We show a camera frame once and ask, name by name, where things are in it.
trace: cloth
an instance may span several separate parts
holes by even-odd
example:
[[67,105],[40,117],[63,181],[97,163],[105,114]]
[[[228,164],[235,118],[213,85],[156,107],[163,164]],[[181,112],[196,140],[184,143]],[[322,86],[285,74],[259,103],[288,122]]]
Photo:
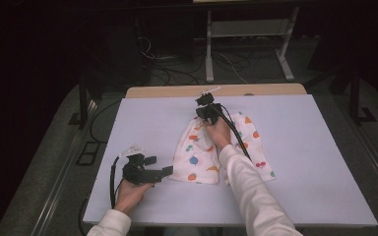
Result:
[[[264,181],[274,180],[276,178],[271,164],[267,161],[265,154],[263,153],[263,146],[259,132],[253,124],[253,121],[242,112],[231,115],[232,122],[244,143],[248,154],[250,155],[253,165],[259,172]],[[238,149],[238,152],[244,154],[241,149],[241,145],[238,143],[237,138],[231,132],[231,143]]]
[[[256,167],[236,147],[224,147],[220,152],[220,163],[227,172],[248,235],[301,235],[269,192]],[[116,210],[109,209],[99,225],[94,226],[88,235],[125,235],[125,230],[130,228],[130,219],[119,211],[113,211]]]
[[88,236],[126,236],[131,227],[131,219],[125,213],[109,209],[98,225],[91,228]]
[[173,158],[173,174],[168,178],[216,184],[220,179],[220,167],[216,146],[203,126],[203,120],[195,117],[179,140]]
[[[251,119],[241,112],[231,115],[231,119],[262,179],[275,179],[275,173],[263,153],[259,132]],[[241,145],[232,132],[231,143],[243,154]],[[203,126],[203,120],[194,118],[179,140],[173,158],[173,174],[168,178],[183,182],[216,184],[220,179],[220,167],[216,146]]]

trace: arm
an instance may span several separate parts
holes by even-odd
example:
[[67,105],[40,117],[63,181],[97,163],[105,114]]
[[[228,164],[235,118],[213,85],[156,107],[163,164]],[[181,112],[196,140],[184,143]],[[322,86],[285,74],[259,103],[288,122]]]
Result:
[[229,127],[220,118],[215,126],[204,122],[211,140],[221,148],[220,163],[226,169],[229,184],[248,235],[301,235],[284,213],[251,161],[230,142]]
[[154,185],[153,183],[137,186],[124,180],[119,187],[118,198],[114,209],[106,211],[103,219],[98,225],[92,227],[88,236],[127,235],[131,226],[131,219],[128,215],[143,198],[144,193]]

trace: patterned cloth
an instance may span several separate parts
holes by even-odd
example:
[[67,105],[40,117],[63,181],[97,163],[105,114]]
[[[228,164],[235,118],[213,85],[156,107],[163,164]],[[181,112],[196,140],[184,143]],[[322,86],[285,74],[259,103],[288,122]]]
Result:
[[[275,179],[275,174],[263,154],[260,135],[250,118],[241,112],[231,115],[231,118],[263,180]],[[232,132],[231,142],[243,154]],[[220,167],[217,148],[208,137],[203,120],[195,117],[180,138],[173,158],[173,174],[168,178],[183,182],[216,184],[220,179]]]

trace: table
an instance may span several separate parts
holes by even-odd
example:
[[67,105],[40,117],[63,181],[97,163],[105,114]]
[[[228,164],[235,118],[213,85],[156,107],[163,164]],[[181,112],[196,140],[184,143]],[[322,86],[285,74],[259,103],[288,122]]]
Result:
[[[157,156],[154,169],[171,163],[177,140],[196,114],[198,92],[211,87],[129,90],[118,109],[84,222],[98,223],[109,208],[109,170],[119,152],[138,144],[146,155]],[[245,93],[255,95],[241,96]],[[301,85],[221,86],[216,101],[230,113],[245,111],[261,132],[265,155],[277,175],[277,180],[268,182],[268,187],[296,227],[377,225],[313,97]],[[118,161],[116,183],[126,162],[121,158]],[[242,225],[237,203],[222,175],[223,171],[216,185],[163,179],[146,193],[133,212],[133,223]]]

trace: table leg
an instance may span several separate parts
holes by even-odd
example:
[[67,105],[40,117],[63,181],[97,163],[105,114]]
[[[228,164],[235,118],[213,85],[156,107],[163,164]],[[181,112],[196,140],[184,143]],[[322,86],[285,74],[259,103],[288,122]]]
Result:
[[207,23],[207,57],[205,58],[205,69],[207,72],[207,83],[212,84],[214,82],[214,69],[213,58],[211,57],[211,11],[208,11],[208,23]]
[[88,121],[88,98],[83,75],[80,77],[79,80],[79,102],[81,109],[81,122],[79,129],[82,130],[85,127],[86,122]]
[[283,45],[282,45],[281,49],[276,52],[278,59],[279,59],[279,63],[282,66],[284,76],[286,77],[286,80],[289,81],[289,82],[292,82],[294,80],[294,77],[293,77],[292,71],[289,68],[289,65],[287,64],[287,61],[286,61],[286,58],[284,57],[284,55],[286,54],[287,46],[289,44],[290,37],[291,37],[292,32],[293,32],[293,27],[294,27],[298,12],[299,12],[299,7],[293,8],[292,13],[291,13],[290,18],[289,18],[289,22],[287,24],[286,32],[284,34]]

